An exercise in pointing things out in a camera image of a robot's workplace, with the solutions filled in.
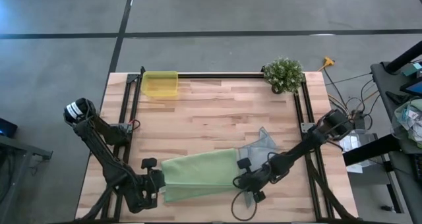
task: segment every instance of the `metal extrusion frame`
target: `metal extrusion frame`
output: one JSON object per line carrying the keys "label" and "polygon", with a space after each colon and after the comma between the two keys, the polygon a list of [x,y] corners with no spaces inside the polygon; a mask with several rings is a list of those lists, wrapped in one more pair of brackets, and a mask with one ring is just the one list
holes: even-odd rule
{"label": "metal extrusion frame", "polygon": [[[308,122],[315,123],[314,113],[312,110],[311,99],[309,97],[309,91],[308,91],[308,86],[307,86],[306,81],[302,82],[302,91],[303,91],[303,97],[305,98],[306,111],[308,114]],[[322,160],[321,148],[315,148],[315,156],[316,156],[316,164],[318,165],[318,172],[322,180],[325,183],[327,183],[324,162]],[[325,195],[324,195],[324,202],[325,202],[328,218],[334,218],[334,211],[332,209],[332,205]]]}
{"label": "metal extrusion frame", "polygon": [[[132,121],[136,117],[136,109],[138,107],[138,99],[139,99],[139,94],[140,94],[140,85],[142,82],[142,75],[144,74],[144,72],[145,72],[145,69],[144,67],[142,67],[139,74],[127,75],[125,93],[123,94],[123,101],[122,101],[121,110],[120,110],[119,123],[125,122],[127,104],[129,102],[129,94],[131,91],[132,84],[135,84],[135,94],[133,95],[132,109],[131,109],[131,115],[129,117],[129,121]],[[132,146],[132,137],[133,137],[133,133],[130,135],[129,143],[125,146],[125,151],[123,152],[123,161],[125,163],[129,162],[129,155],[131,153],[131,146]],[[120,147],[114,146],[113,155],[116,157],[119,157],[119,153],[120,153]],[[108,197],[107,201],[105,202],[102,208],[100,220],[119,221],[120,214],[121,214],[121,206],[123,202],[123,194],[117,194],[117,197],[115,200],[114,214],[112,218],[108,217],[110,201],[111,201],[111,196]]]}
{"label": "metal extrusion frame", "polygon": [[[128,101],[129,101],[131,84],[134,83],[134,82],[136,82],[136,86],[135,86],[135,94],[134,94],[133,104],[132,104],[132,109],[131,109],[130,121],[135,119],[135,117],[136,117],[136,109],[137,109],[137,104],[138,104],[138,98],[139,98],[139,94],[141,93],[140,85],[141,85],[141,82],[142,82],[142,75],[143,75],[144,72],[145,72],[145,69],[144,69],[144,67],[142,67],[140,74],[128,74],[127,75],[125,92],[123,94],[122,107],[121,107],[121,112],[120,112],[120,116],[119,116],[119,123],[125,122],[125,115],[126,115],[126,110],[127,110],[127,104],[128,104]],[[263,72],[179,72],[178,77],[179,78],[264,78],[264,74],[263,74]],[[306,105],[306,110],[307,110],[307,114],[308,114],[308,120],[309,120],[310,123],[313,123],[314,122],[313,111],[312,111],[312,107],[311,107],[311,101],[310,101],[309,92],[308,92],[308,89],[307,89],[306,82],[302,83],[302,90],[303,90],[303,97],[305,99],[305,105]],[[304,121],[304,118],[303,118],[301,102],[300,102],[298,94],[294,94],[293,97],[294,97],[294,101],[295,101],[299,131],[301,133],[301,138],[303,139],[305,133],[302,132],[300,128],[301,128],[301,123],[304,123],[305,121]],[[115,146],[114,149],[113,149],[113,154],[118,156],[119,150],[120,149]],[[123,153],[123,161],[125,163],[129,162],[130,152],[131,152],[131,143],[129,143],[129,145],[127,147],[125,147],[125,151]],[[320,175],[322,176],[322,178],[324,179],[324,181],[326,182],[326,175],[325,175],[325,170],[324,170],[324,165],[323,165],[324,163],[322,162],[322,155],[320,153],[320,149],[316,149],[315,154],[316,154],[318,171],[319,171]],[[311,159],[310,154],[305,155],[305,162],[312,163],[312,159]],[[315,219],[319,220],[323,217],[322,217],[322,214],[321,214],[321,208],[320,208],[320,204],[319,204],[319,200],[318,200],[317,186],[315,184],[315,180],[310,176],[308,170],[307,170],[307,174],[308,174],[308,179],[309,179],[311,197],[312,197],[312,201],[313,201]],[[332,211],[332,206],[328,202],[328,199],[325,196],[325,194],[323,194],[323,195],[324,195],[325,203],[326,203],[327,210],[328,210],[327,211],[328,218],[333,218],[334,214],[333,214],[333,211]],[[110,200],[110,197],[109,197],[109,200],[104,204],[100,219],[91,220],[91,221],[100,221],[100,222],[101,221],[103,221],[103,222],[119,222],[120,221],[123,195],[122,194],[117,195],[113,217],[108,217],[110,201],[111,200]]]}

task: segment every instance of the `yellow container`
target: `yellow container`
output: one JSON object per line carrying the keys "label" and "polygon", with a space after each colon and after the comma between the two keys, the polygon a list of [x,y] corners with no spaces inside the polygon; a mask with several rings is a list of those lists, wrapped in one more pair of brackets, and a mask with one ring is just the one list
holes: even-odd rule
{"label": "yellow container", "polygon": [[177,72],[144,72],[141,92],[151,97],[177,96]]}

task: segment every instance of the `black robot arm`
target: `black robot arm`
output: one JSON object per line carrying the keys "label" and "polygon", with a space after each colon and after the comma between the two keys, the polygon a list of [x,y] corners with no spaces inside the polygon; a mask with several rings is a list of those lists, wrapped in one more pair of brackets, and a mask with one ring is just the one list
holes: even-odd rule
{"label": "black robot arm", "polygon": [[[325,114],[317,124],[312,126],[307,131],[303,141],[290,151],[281,154],[274,153],[272,157],[270,157],[271,154],[268,154],[268,161],[263,163],[260,169],[251,171],[249,168],[249,166],[251,166],[249,158],[239,160],[237,162],[239,168],[246,169],[247,172],[236,177],[233,180],[233,184],[241,190],[252,192],[255,202],[259,203],[265,199],[265,194],[261,189],[268,182],[272,184],[277,183],[289,173],[290,168],[300,157],[315,148],[319,148],[328,140],[341,140],[344,136],[349,134],[352,129],[352,123],[343,113],[338,110],[331,110],[329,113]],[[315,167],[310,165],[308,171],[330,199],[339,215],[342,218],[354,219],[354,217],[347,213],[346,209],[337,201],[327,185],[322,182]]]}
{"label": "black robot arm", "polygon": [[126,146],[130,141],[131,125],[110,126],[98,116],[92,102],[84,98],[66,106],[63,115],[66,123],[73,127],[74,132],[100,162],[107,183],[105,192],[84,219],[95,218],[112,191],[121,192],[124,195],[129,211],[132,213],[157,207],[158,189],[164,185],[162,172],[153,169],[157,160],[155,158],[142,160],[141,168],[147,168],[147,174],[137,175],[107,147],[107,144]]}

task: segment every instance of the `gray concrete floor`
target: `gray concrete floor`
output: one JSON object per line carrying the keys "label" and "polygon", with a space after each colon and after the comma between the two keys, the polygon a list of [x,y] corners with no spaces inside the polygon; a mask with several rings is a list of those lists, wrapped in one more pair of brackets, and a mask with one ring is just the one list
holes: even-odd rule
{"label": "gray concrete floor", "polygon": [[[0,34],[118,32],[126,0],[0,0]],[[201,30],[385,30],[422,26],[419,0],[133,0],[127,32]],[[280,36],[125,39],[117,72],[147,70],[257,71],[279,56],[317,70],[336,60],[333,80],[369,72],[421,35]],[[86,97],[100,106],[115,39],[0,40],[0,117],[19,126],[17,139],[54,151],[30,172],[11,223],[53,223],[74,217],[88,149],[62,118],[63,106]],[[371,76],[341,82],[358,96]],[[367,93],[375,91],[372,87]],[[332,86],[329,93],[336,95]],[[389,133],[379,100],[371,132]],[[411,223],[408,214],[385,213],[385,186],[353,186],[366,220]]]}

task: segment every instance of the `wooden table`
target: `wooden table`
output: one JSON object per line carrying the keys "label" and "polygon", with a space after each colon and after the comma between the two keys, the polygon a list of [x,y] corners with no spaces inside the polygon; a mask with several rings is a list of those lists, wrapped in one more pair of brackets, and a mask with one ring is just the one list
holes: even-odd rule
{"label": "wooden table", "polygon": [[[331,109],[324,79],[320,72],[305,74],[315,120],[318,120]],[[101,110],[102,118],[108,123],[119,119],[126,77],[127,73],[110,74]],[[287,151],[301,141],[293,94],[273,94],[263,79],[179,79],[178,90],[176,98],[154,99],[143,94],[139,97],[136,118],[141,126],[134,132],[129,158],[129,165],[136,173],[144,173],[140,164],[148,157],[156,157],[160,163],[184,155],[240,148],[257,140],[262,126],[282,150]],[[303,96],[300,97],[307,120]],[[131,104],[129,100],[128,118]],[[341,151],[330,144],[321,150],[330,188],[348,212],[357,216]],[[102,167],[91,157],[76,217],[89,211],[105,187]],[[264,191],[267,199],[258,205],[252,221],[315,220],[303,157],[296,161],[287,177],[277,184],[266,185]],[[320,206],[326,216],[321,193],[319,190]],[[235,192],[226,192],[164,203],[160,195],[157,208],[140,213],[129,212],[123,202],[121,221],[236,221],[230,212],[234,196]],[[251,212],[241,200],[235,211],[245,218]]]}

